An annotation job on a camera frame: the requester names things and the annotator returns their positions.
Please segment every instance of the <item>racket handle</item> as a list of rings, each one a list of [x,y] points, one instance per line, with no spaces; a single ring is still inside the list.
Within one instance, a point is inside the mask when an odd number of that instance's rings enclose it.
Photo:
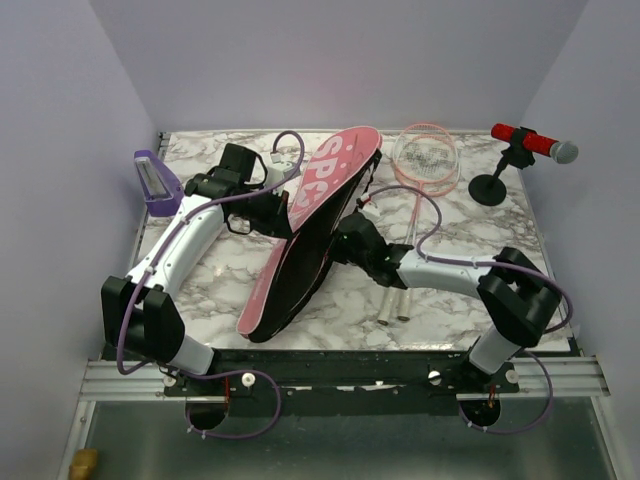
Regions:
[[[413,297],[413,289],[407,288],[400,293],[400,303],[398,303],[398,320],[408,322],[411,320],[411,299]]]
[[[378,323],[380,325],[389,325],[389,319],[391,318],[391,310],[393,309],[393,302],[396,299],[396,293],[397,289],[395,288],[387,288],[384,291],[380,310],[378,311]]]

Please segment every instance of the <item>purple tool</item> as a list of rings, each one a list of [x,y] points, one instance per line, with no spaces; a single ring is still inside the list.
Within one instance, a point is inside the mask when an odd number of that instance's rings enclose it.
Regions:
[[[133,155],[136,171],[144,191],[144,201],[152,217],[171,217],[184,197],[182,184],[151,150],[138,150]]]

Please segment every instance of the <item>white marble countertop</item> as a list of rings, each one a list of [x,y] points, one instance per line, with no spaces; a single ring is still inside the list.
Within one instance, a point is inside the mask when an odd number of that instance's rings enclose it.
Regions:
[[[183,182],[216,164],[224,145],[237,143],[261,154],[268,152],[277,132],[186,132],[171,136],[165,162]],[[303,133],[306,158],[331,133]],[[389,156],[395,136],[384,135],[382,162],[372,189],[395,183]],[[496,254],[504,246],[522,250],[546,271],[542,251],[518,172],[507,168],[501,179],[507,198],[497,207],[475,203],[467,192],[470,179],[492,173],[505,144],[488,135],[455,135],[461,179],[458,187],[436,199],[444,216],[441,230],[425,243],[425,250],[442,254]],[[291,159],[295,139],[285,137],[281,149]],[[288,184],[293,198],[299,178]],[[410,193],[381,195],[376,203],[383,216],[377,223],[387,241],[402,241],[415,197]],[[421,210],[422,230],[430,228],[433,212]],[[146,255],[168,225],[150,218],[139,258]],[[491,324],[479,300],[429,289],[416,290],[412,318],[383,327],[376,321],[383,289],[356,267],[334,265],[307,306],[282,332],[266,343],[252,344],[236,333],[236,320],[253,283],[265,264],[273,240],[260,235],[223,232],[185,280],[174,299],[187,333],[215,348],[330,349],[330,350],[466,350]],[[559,314],[553,323],[558,322]],[[568,329],[545,336],[537,350],[567,351]]]

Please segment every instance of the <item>gray microphone head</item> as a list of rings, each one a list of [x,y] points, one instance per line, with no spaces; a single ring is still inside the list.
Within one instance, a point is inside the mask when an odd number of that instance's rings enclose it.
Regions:
[[[578,146],[573,142],[556,142],[551,145],[549,156],[561,164],[571,163],[578,158]]]

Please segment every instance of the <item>purple wall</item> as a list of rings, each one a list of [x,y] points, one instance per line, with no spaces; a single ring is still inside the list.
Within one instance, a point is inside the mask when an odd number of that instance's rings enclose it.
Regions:
[[[517,122],[586,0],[90,0],[159,128]]]
[[[640,3],[591,0],[523,125],[573,139],[567,167],[540,160],[525,182],[556,275],[597,353],[640,472]]]
[[[0,5],[0,477],[53,478],[155,129],[86,0]]]

